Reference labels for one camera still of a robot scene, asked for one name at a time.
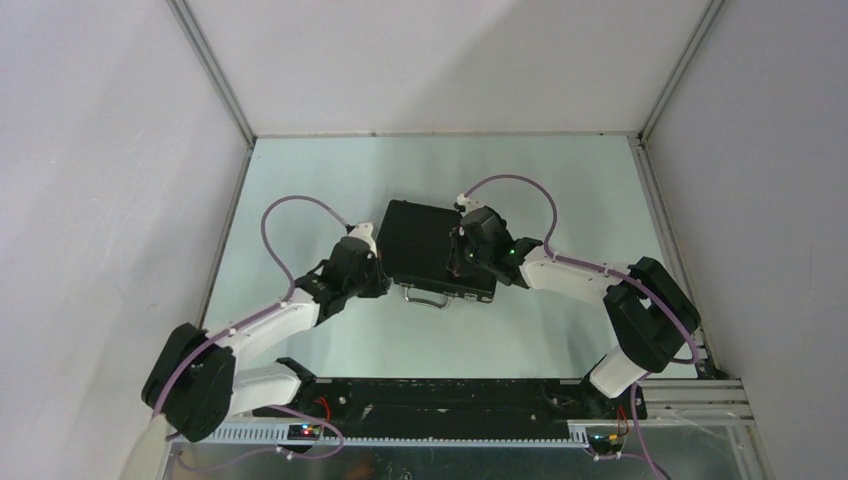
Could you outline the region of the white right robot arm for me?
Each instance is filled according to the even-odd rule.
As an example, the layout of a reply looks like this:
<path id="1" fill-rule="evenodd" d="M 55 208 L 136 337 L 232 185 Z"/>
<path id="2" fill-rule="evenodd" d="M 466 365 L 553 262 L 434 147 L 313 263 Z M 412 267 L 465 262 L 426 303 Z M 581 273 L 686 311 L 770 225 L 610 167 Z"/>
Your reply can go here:
<path id="1" fill-rule="evenodd" d="M 506 221 L 485 204 L 459 197 L 452 232 L 450 269 L 492 274 L 505 286 L 551 291 L 604 309 L 617 344 L 587 374 L 581 392 L 585 411 L 606 418 L 622 403 L 622 393 L 671 364 L 701 324 L 694 304 L 657 260 L 596 265 L 555 254 L 543 241 L 513 238 Z"/>

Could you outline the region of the black aluminium poker case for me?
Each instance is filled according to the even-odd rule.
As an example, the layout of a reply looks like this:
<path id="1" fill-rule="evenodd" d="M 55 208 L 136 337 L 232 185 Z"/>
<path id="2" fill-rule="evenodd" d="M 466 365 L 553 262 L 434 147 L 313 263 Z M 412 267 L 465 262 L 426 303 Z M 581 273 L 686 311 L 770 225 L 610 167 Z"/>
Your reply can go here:
<path id="1" fill-rule="evenodd" d="M 377 247 L 385 273 L 403 288 L 406 302 L 444 310 L 454 299 L 494 300 L 495 277 L 462 261 L 460 219 L 453 209 L 397 199 L 388 203 Z"/>

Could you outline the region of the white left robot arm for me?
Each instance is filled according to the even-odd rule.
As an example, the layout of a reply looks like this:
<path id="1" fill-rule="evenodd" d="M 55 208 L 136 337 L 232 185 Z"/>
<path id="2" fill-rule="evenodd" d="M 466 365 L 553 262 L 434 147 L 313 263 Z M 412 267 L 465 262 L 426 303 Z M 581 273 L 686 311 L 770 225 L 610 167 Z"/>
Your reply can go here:
<path id="1" fill-rule="evenodd" d="M 351 226 L 330 257 L 298 278 L 291 295 L 216 334 L 184 323 L 166 340 L 141 390 L 154 416 L 190 442 L 209 437 L 226 419 L 279 404 L 304 416 L 315 388 L 290 366 L 257 361 L 283 340 L 319 326 L 353 298 L 387 294 L 373 226 Z"/>

